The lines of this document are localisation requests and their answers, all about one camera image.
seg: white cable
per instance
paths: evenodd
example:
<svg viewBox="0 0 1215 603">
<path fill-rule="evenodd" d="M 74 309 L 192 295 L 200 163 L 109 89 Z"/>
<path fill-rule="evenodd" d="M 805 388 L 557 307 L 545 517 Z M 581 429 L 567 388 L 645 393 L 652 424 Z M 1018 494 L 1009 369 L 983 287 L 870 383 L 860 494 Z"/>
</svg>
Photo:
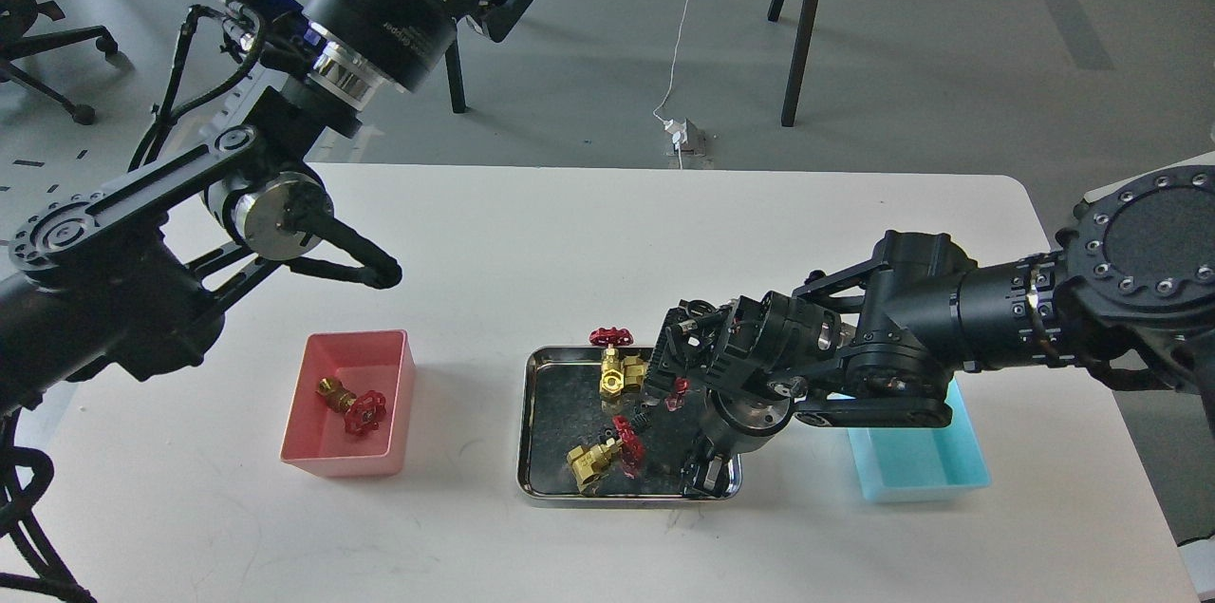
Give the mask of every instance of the white cable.
<svg viewBox="0 0 1215 603">
<path fill-rule="evenodd" d="M 688 2 L 690 2 L 690 1 L 691 0 L 684 0 L 684 13 L 679 18 L 679 33 L 676 34 L 676 52 L 674 52 L 674 55 L 672 55 L 672 58 L 671 58 L 671 83 L 667 85 L 667 94 L 665 94 L 665 96 L 662 96 L 662 102 L 659 102 L 659 106 L 656 106 L 654 108 L 654 118 L 659 119 L 659 122 L 662 122 L 662 123 L 666 123 L 667 119 L 663 119 L 662 117 L 659 117 L 659 109 L 662 109 L 663 106 L 666 105 L 667 100 L 671 100 L 671 91 L 672 91 L 672 89 L 676 88 L 676 61 L 678 61 L 678 58 L 679 58 L 679 41 L 683 40 L 683 24 L 688 19 Z M 679 167 L 680 167 L 680 169 L 683 169 L 683 157 L 682 156 L 679 157 Z"/>
</svg>

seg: blue bin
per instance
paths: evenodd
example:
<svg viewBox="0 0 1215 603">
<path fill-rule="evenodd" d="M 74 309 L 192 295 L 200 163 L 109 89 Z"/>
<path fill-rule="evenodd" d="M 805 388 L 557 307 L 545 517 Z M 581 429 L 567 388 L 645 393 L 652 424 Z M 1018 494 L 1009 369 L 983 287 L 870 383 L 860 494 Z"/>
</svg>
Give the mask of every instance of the blue bin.
<svg viewBox="0 0 1215 603">
<path fill-rule="evenodd" d="M 991 475 L 956 381 L 949 385 L 945 404 L 954 408 L 948 428 L 848 429 L 860 491 L 868 501 L 949 501 L 990 485 Z"/>
</svg>

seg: gray floor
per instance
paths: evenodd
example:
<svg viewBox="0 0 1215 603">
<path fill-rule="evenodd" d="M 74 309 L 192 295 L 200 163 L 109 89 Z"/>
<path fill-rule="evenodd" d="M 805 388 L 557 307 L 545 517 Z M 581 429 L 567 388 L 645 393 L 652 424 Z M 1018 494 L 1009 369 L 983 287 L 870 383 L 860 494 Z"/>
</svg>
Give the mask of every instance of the gray floor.
<svg viewBox="0 0 1215 603">
<path fill-rule="evenodd" d="M 181 16 L 205 0 L 56 1 L 69 19 L 40 32 L 103 23 L 125 57 L 103 62 L 79 45 L 23 63 L 95 105 L 91 128 L 0 88 L 0 231 L 122 173 L 162 92 Z M 469 114 L 451 113 L 439 72 L 411 97 L 383 91 L 355 141 L 326 136 L 313 158 L 672 167 L 650 111 L 667 88 L 683 2 L 538 0 L 503 45 L 462 33 Z M 798 2 L 769 24 L 768 0 L 690 1 L 663 111 L 711 135 L 710 160 L 689 165 L 1006 174 L 1051 232 L 1089 188 L 1213 148 L 1215 0 L 823 0 L 798 123 L 780 128 Z M 231 71 L 205 27 L 183 94 Z M 173 145 L 190 135 L 187 122 Z M 806 232 L 791 232 L 810 235 L 815 215 L 846 210 L 797 213 Z M 1197 400 L 1119 402 L 1175 536 L 1209 532 L 1215 444 Z"/>
</svg>

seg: pink bin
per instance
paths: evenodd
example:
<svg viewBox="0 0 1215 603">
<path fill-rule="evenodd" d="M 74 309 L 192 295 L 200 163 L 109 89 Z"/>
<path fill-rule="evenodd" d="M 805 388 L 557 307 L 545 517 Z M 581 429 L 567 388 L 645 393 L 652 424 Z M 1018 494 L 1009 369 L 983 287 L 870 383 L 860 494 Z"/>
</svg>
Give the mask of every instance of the pink bin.
<svg viewBox="0 0 1215 603">
<path fill-rule="evenodd" d="M 405 331 L 309 336 L 279 458 L 327 478 L 391 475 L 405 464 L 405 436 L 413 396 L 413 355 Z M 378 430 L 346 434 L 341 415 L 316 393 L 335 377 L 356 395 L 369 389 L 388 399 Z"/>
</svg>

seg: chair base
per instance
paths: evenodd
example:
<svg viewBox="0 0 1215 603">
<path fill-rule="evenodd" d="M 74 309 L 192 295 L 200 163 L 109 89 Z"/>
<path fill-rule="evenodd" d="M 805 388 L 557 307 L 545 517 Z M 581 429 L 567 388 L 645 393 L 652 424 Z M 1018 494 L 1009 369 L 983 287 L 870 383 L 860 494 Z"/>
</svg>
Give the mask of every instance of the chair base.
<svg viewBox="0 0 1215 603">
<path fill-rule="evenodd" d="M 47 50 L 92 39 L 97 40 L 95 45 L 106 57 L 118 52 L 118 41 L 114 41 L 114 36 L 104 27 L 74 28 L 70 32 L 44 33 L 40 36 L 26 36 L 18 41 L 12 41 L 12 44 L 0 49 L 0 80 L 13 80 L 30 92 L 39 92 L 51 97 L 51 100 L 60 102 L 60 106 L 72 117 L 73 122 L 87 126 L 97 118 L 97 113 L 91 106 L 77 105 L 77 102 L 64 97 L 63 94 L 57 92 L 56 89 L 35 79 L 34 75 L 18 69 L 12 61 L 13 58 L 29 57 L 29 55 L 38 55 Z"/>
</svg>

